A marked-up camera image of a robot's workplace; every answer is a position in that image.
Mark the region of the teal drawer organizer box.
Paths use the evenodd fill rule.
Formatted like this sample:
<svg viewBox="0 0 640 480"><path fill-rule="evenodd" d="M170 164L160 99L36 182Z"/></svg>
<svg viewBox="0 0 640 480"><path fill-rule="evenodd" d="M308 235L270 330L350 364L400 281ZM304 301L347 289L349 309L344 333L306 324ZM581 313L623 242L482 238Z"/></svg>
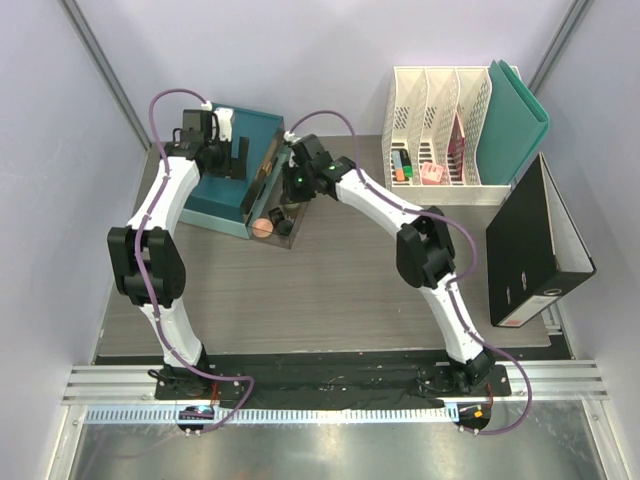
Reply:
<svg viewBox="0 0 640 480"><path fill-rule="evenodd" d="M286 158L283 134L280 115L225 105L185 110L172 145L194 153L203 173L180 221L250 238Z"/></svg>

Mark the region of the clear smoky drawer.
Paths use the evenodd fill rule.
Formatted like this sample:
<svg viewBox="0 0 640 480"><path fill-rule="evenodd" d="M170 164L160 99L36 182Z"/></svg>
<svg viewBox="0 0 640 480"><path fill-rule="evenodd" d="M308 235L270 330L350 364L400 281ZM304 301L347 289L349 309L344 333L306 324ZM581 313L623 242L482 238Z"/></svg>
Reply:
<svg viewBox="0 0 640 480"><path fill-rule="evenodd" d="M248 130L248 189L242 201L244 223L249 225L257 202L263 197L267 181L275 169L284 144L284 119L260 114L251 118Z"/></svg>
<svg viewBox="0 0 640 480"><path fill-rule="evenodd" d="M270 179L267 181L264 195L257 202L254 210L254 215L251 218L249 225L246 225L247 233L249 234L249 238L251 240L284 249L291 249L293 247L294 241L302 224L304 213L307 208L307 203L300 203L300 208L295 212L285 212L281 207L282 201L288 200L284 194L284 176L282 173L282 167L288 163L289 158L290 151L286 148L282 148L280 154L278 155L275 169L272 172ZM258 218L269 219L268 212L276 207L279 207L283 211L286 217L285 220L289 220L293 223L293 230L291 234L289 236L282 236L279 234L277 226L274 226L273 234L268 238L259 239L254 237L251 230L253 222Z"/></svg>

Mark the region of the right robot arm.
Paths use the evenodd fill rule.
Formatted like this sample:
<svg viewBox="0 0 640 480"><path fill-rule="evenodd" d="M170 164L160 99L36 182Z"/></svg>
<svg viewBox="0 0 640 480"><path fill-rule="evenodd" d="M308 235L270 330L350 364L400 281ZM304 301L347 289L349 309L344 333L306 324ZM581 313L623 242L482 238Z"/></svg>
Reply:
<svg viewBox="0 0 640 480"><path fill-rule="evenodd" d="M436 207L421 211L384 189L356 163L333 158L315 135L289 131L291 156L282 167L283 193L291 203L327 195L363 213L395 241L400 277L428 303L445 341L453 389L472 395L483 388L495 363L455 284L455 249L448 219Z"/></svg>

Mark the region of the black round cap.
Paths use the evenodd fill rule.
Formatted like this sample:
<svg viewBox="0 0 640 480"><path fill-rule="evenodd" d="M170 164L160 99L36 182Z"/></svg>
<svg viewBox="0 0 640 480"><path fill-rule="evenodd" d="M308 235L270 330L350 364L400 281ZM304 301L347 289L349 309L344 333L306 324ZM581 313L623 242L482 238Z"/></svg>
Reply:
<svg viewBox="0 0 640 480"><path fill-rule="evenodd" d="M277 230L282 236L289 236L293 230L293 223L289 220L282 220L277 224Z"/></svg>
<svg viewBox="0 0 640 480"><path fill-rule="evenodd" d="M281 221L286 219L283 211L279 207L270 210L268 215L274 226L277 226Z"/></svg>

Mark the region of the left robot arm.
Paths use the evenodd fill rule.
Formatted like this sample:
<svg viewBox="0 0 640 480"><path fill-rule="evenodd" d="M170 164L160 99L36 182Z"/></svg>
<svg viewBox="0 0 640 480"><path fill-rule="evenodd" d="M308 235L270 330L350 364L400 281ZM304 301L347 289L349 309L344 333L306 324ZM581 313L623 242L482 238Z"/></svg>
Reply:
<svg viewBox="0 0 640 480"><path fill-rule="evenodd" d="M173 235L201 178L231 174L234 115L210 103L185 110L177 138L159 147L157 173L142 204L107 235L116 288L147 317L163 351L162 367L150 376L161 391L193 399L211 391L213 375L184 306L186 267Z"/></svg>

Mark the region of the round pink compact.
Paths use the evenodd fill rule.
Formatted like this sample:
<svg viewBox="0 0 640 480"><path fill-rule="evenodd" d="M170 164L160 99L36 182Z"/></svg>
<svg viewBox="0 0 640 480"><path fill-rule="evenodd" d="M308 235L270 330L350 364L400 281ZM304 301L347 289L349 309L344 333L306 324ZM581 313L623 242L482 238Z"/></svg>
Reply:
<svg viewBox="0 0 640 480"><path fill-rule="evenodd" d="M254 237L265 239L273 234L274 225L268 218L258 218L253 222L251 230Z"/></svg>

